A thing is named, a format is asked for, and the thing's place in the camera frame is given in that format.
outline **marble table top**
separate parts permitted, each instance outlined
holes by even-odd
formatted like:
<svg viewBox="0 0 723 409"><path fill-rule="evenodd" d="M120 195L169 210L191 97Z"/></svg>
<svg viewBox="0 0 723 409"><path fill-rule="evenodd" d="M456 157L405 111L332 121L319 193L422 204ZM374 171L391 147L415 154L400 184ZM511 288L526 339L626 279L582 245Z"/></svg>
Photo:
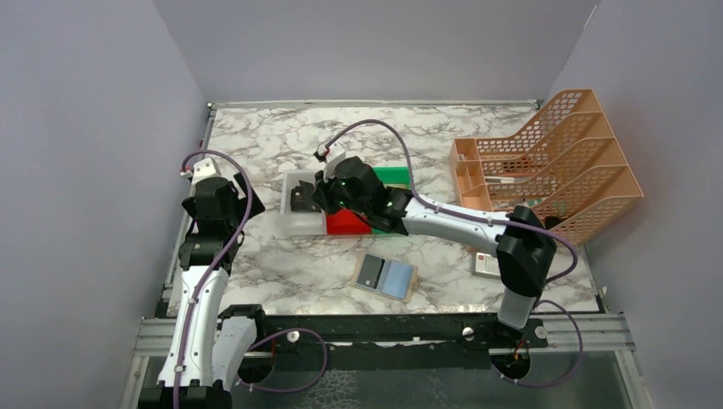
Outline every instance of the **marble table top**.
<svg viewBox="0 0 723 409"><path fill-rule="evenodd" d="M497 311L503 284L498 279L472 276L472 254L463 245L421 236L284 236L281 183L287 170L321 169L312 153L344 126L377 118L394 126L405 138L413 155L419 192L453 204L456 199L447 161L452 140L511 135L534 113L533 107L509 106L219 110L209 148L238 160L266 205L266 212L246 225L246 241L234 260L221 310L231 304L260 303L269 314ZM348 156L359 156L372 166L405 165L397 140L378 125L358 128L339 143ZM219 160L219 165L226 177L233 175L229 164ZM419 289L409 303L348 285L363 251L418 266ZM573 311L597 311L592 276L584 258L572 274L551 283L543 298ZM550 275L564 270L570 260L570 254L560 250ZM176 313L178 299L174 291L169 314Z"/></svg>

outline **table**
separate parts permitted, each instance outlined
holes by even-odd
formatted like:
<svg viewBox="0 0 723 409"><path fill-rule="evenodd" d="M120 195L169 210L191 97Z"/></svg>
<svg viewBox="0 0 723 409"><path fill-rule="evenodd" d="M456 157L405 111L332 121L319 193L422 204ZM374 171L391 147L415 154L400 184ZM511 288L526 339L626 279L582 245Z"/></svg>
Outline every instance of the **table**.
<svg viewBox="0 0 723 409"><path fill-rule="evenodd" d="M529 106L419 107L248 107L220 109L209 148L227 153L246 169L266 212L245 228L246 241L234 260L221 310L260 303L269 314L402 314L495 312L503 284L471 275L472 254L463 245L432 237L285 237L281 231L281 183L287 170L319 170L316 147L344 126L364 118L384 120L401 132L413 156L419 192L454 203L447 157L459 137L500 137L518 130L535 114ZM340 141L348 156L372 166L403 166L402 149L388 130L364 126ZM232 167L219 161L226 177ZM363 251L419 267L419 289L403 303L348 285ZM545 289L572 311L598 311L592 275L583 258L576 270ZM550 275L570 265L558 251ZM179 285L169 302L175 315Z"/></svg>

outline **gray wall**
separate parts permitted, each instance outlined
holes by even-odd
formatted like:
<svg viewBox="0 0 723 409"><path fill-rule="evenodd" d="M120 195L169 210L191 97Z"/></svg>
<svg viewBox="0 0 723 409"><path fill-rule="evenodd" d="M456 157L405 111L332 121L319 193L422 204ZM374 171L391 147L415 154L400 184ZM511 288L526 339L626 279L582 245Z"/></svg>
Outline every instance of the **gray wall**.
<svg viewBox="0 0 723 409"><path fill-rule="evenodd" d="M597 0L154 0L209 101L543 99Z"/></svg>
<svg viewBox="0 0 723 409"><path fill-rule="evenodd" d="M657 408L723 401L723 3L603 0L552 91L594 88L646 197L590 244Z"/></svg>
<svg viewBox="0 0 723 409"><path fill-rule="evenodd" d="M205 100L150 0L3 2L0 38L0 406L118 407Z"/></svg>

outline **desk organizer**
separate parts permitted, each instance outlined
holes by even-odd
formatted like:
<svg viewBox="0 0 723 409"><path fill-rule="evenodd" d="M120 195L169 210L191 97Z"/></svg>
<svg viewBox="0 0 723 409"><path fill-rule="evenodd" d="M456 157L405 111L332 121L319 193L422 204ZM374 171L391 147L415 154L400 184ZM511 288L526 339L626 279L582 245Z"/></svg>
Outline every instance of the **desk organizer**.
<svg viewBox="0 0 723 409"><path fill-rule="evenodd" d="M377 167L374 173L385 186L409 188L409 171L406 167ZM314 183L314 174L313 170L289 170L284 173L281 226L286 236L386 234L372 229L349 210L341 210L331 216L323 212L291 211L292 189L299 181Z"/></svg>
<svg viewBox="0 0 723 409"><path fill-rule="evenodd" d="M643 197L590 89L558 93L512 136L455 139L449 164L462 206L507 211L526 203L576 245Z"/></svg>

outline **orange desk organizer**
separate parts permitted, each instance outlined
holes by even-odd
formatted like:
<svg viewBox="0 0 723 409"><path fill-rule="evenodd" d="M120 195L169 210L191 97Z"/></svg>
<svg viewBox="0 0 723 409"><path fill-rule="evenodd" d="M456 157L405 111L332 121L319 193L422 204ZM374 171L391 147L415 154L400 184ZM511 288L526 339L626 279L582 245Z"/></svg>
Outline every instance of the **orange desk organizer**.
<svg viewBox="0 0 723 409"><path fill-rule="evenodd" d="M591 89L555 95L514 135L455 139L449 153L459 203L477 210L530 208L580 245L643 197ZM488 183L485 176L513 176Z"/></svg>

